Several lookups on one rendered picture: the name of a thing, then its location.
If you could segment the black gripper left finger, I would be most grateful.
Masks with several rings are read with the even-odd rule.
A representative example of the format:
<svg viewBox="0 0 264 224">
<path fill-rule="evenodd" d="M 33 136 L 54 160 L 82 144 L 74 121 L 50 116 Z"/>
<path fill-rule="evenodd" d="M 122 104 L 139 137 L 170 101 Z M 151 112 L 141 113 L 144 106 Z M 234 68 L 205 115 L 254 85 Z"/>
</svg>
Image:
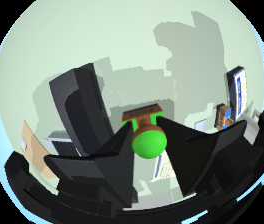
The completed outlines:
<svg viewBox="0 0 264 224">
<path fill-rule="evenodd" d="M 104 186 L 123 208 L 132 208 L 132 135 L 132 121 L 128 120 L 91 156 L 46 155 L 43 160 L 59 179 Z"/>
</svg>

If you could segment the white paper card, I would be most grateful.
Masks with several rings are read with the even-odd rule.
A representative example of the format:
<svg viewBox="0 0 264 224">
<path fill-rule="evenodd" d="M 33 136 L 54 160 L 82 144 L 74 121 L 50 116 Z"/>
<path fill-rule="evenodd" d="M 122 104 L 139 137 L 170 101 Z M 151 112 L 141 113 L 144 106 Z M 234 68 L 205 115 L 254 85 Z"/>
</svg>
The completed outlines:
<svg viewBox="0 0 264 224">
<path fill-rule="evenodd" d="M 155 173 L 153 173 L 151 183 L 152 181 L 167 179 L 167 177 L 175 177 L 175 172 L 173 172 L 171 161 L 168 160 L 167 151 L 164 149 L 163 153 L 156 157 Z"/>
</svg>

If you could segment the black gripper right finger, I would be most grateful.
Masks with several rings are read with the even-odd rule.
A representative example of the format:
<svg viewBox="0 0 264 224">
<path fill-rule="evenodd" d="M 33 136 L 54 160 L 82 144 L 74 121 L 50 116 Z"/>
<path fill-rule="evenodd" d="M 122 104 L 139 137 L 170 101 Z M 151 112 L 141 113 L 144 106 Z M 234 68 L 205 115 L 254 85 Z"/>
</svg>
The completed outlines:
<svg viewBox="0 0 264 224">
<path fill-rule="evenodd" d="M 205 133 L 156 116 L 157 127 L 163 129 L 167 136 L 165 151 L 183 197 L 196 193 L 195 188 L 213 163 L 214 156 L 226 145 L 244 136 L 246 124 L 248 121 L 242 119 L 221 131 Z"/>
</svg>

